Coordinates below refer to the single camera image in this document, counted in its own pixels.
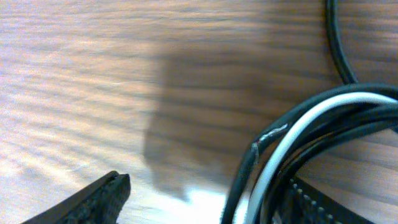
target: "brown wood tabletop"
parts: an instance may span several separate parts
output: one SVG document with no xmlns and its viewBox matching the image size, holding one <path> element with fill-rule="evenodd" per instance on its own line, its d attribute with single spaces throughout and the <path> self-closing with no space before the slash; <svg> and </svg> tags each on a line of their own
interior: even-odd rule
<svg viewBox="0 0 398 224">
<path fill-rule="evenodd" d="M 398 1 L 338 7 L 361 82 L 398 85 Z M 323 0 L 0 1 L 0 223 L 111 170 L 131 176 L 119 223 L 218 223 L 256 133 L 341 85 L 324 20 Z M 398 223 L 392 131 L 334 148 L 300 176 Z"/>
</svg>

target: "wooden table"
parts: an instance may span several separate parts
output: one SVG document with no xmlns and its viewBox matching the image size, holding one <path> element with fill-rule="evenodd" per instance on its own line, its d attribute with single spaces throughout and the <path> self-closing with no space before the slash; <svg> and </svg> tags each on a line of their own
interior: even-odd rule
<svg viewBox="0 0 398 224">
<path fill-rule="evenodd" d="M 0 223 L 33 217 L 111 170 L 131 175 L 119 223 L 218 223 L 251 138 L 341 85 L 323 8 L 1 1 Z M 362 82 L 398 84 L 397 12 L 398 1 L 339 1 Z M 385 131 L 331 150 L 300 176 L 372 221 L 398 223 L 397 158 Z"/>
</svg>

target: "wire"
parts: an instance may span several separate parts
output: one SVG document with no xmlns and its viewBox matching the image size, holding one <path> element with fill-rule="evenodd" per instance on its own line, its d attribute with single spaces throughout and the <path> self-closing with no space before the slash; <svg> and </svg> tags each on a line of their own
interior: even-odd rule
<svg viewBox="0 0 398 224">
<path fill-rule="evenodd" d="M 243 159 L 239 165 L 238 171 L 233 180 L 231 189 L 229 190 L 227 201 L 224 206 L 221 224 L 230 224 L 233 222 L 234 213 L 239 203 L 239 199 L 247 185 L 252 167 L 257 162 L 258 156 L 265 151 L 274 141 L 283 136 L 307 110 L 318 104 L 319 102 L 343 93 L 351 93 L 355 91 L 366 91 L 378 93 L 385 96 L 396 98 L 398 96 L 398 88 L 391 85 L 378 83 L 363 83 L 355 85 L 341 86 L 332 90 L 325 91 L 319 95 L 313 96 L 303 103 L 291 109 L 278 120 L 274 121 L 268 128 L 263 130 L 253 139 L 253 143 L 243 155 Z"/>
<path fill-rule="evenodd" d="M 307 111 L 289 130 L 283 140 L 279 143 L 271 158 L 268 160 L 264 170 L 262 171 L 257 184 L 254 187 L 252 195 L 249 200 L 248 213 L 246 215 L 246 224 L 252 224 L 255 221 L 257 212 L 261 206 L 263 193 L 267 190 L 269 182 L 272 179 L 279 164 L 283 161 L 285 154 L 288 152 L 290 146 L 297 139 L 299 134 L 322 113 L 341 105 L 348 105 L 352 103 L 396 103 L 397 100 L 387 96 L 378 95 L 375 93 L 356 92 L 346 93 L 334 96 L 330 99 L 322 101 L 312 109 Z"/>
<path fill-rule="evenodd" d="M 341 44 L 337 21 L 337 1 L 326 0 L 325 7 L 326 35 L 328 37 L 329 49 L 336 69 L 345 85 L 357 83 L 358 79 L 348 63 Z"/>
<path fill-rule="evenodd" d="M 352 139 L 360 138 L 368 134 L 373 134 L 383 129 L 391 128 L 398 125 L 398 106 L 387 107 L 387 113 L 379 116 L 377 112 L 369 111 L 367 114 L 376 115 L 377 119 L 373 119 L 371 116 L 362 116 L 363 121 L 371 122 L 362 124 L 359 127 L 351 128 L 348 131 L 342 133 L 336 133 L 323 138 L 319 141 L 312 143 L 310 146 L 304 146 L 302 153 L 297 154 L 281 171 L 273 188 L 269 191 L 269 199 L 266 200 L 267 210 L 267 221 L 270 223 L 272 215 L 274 214 L 277 206 L 279 205 L 281 196 L 284 189 L 286 189 L 289 180 L 294 176 L 294 174 L 310 159 L 319 155 L 325 150 L 329 150 L 331 147 L 343 144 L 344 142 L 350 141 Z"/>
</svg>

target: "single black wire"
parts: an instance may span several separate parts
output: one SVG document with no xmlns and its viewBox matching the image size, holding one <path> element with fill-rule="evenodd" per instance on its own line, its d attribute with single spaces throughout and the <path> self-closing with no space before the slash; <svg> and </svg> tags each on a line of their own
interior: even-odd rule
<svg viewBox="0 0 398 224">
<path fill-rule="evenodd" d="M 274 141 L 286 134 L 291 126 L 305 112 L 314 107 L 316 104 L 332 96 L 356 91 L 366 91 L 389 96 L 391 98 L 398 98 L 398 88 L 391 85 L 379 83 L 345 85 L 313 96 L 303 103 L 299 104 L 295 108 L 291 109 L 285 115 L 281 116 L 278 120 L 274 121 L 268 128 L 263 130 L 256 138 L 254 138 L 254 144 L 251 144 L 244 153 L 243 159 L 239 165 L 238 171 L 233 180 L 233 184 L 228 193 L 223 216 L 221 218 L 221 224 L 230 224 L 233 222 L 236 207 L 238 206 L 239 199 L 241 198 L 246 184 L 249 180 L 253 165 L 257 162 L 258 156 L 260 156 L 269 145 L 271 145 Z"/>
<path fill-rule="evenodd" d="M 358 79 L 348 63 L 347 57 L 343 51 L 343 45 L 341 44 L 337 20 L 337 0 L 326 0 L 325 7 L 326 34 L 330 53 L 336 69 L 345 85 L 357 83 Z"/>
<path fill-rule="evenodd" d="M 273 184 L 270 185 L 271 189 L 266 192 L 264 199 L 268 221 L 266 223 L 270 223 L 277 206 L 279 206 L 281 195 L 287 186 L 286 184 L 309 159 L 332 146 L 397 126 L 398 105 L 379 106 L 354 114 L 347 118 L 344 125 L 341 126 L 343 129 L 330 133 L 325 138 L 313 142 L 309 147 L 301 146 L 305 149 L 290 160 L 278 176 L 272 178 Z"/>
</svg>

